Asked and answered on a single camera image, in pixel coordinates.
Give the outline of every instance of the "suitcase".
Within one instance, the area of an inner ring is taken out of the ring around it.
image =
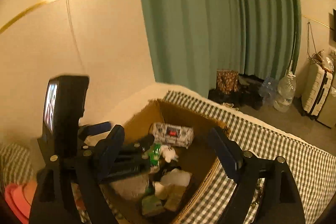
[[[301,96],[302,107],[309,115],[317,116],[330,89],[333,75],[319,64],[311,64],[305,90]]]

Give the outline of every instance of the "floor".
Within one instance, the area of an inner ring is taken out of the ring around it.
[[[281,113],[268,105],[262,106],[260,110],[254,110],[249,106],[240,107],[239,110],[336,156],[336,127],[330,129],[310,120],[307,116],[302,117],[299,98],[294,99],[286,113]]]

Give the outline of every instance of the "hanging cord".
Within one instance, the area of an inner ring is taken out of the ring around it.
[[[315,50],[315,53],[312,56],[310,56],[310,54],[309,54],[309,46],[310,46],[309,30],[310,30],[310,33],[311,33],[311,37],[313,39],[313,45],[314,45],[314,50]],[[308,58],[310,59],[310,61],[311,61],[312,64],[320,64],[320,65],[322,65],[322,60],[318,56],[318,54],[316,52],[316,46],[315,46],[315,41],[314,41],[314,36],[313,36],[313,30],[311,28],[310,22],[307,23],[307,54],[308,54]]]

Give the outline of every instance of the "pink object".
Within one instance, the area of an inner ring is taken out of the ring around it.
[[[13,213],[23,223],[28,224],[30,204],[23,194],[23,186],[11,183],[5,188],[5,200]]]

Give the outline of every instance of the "green curtain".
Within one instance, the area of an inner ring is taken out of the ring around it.
[[[207,96],[216,70],[279,79],[298,57],[299,0],[142,0],[155,79]]]

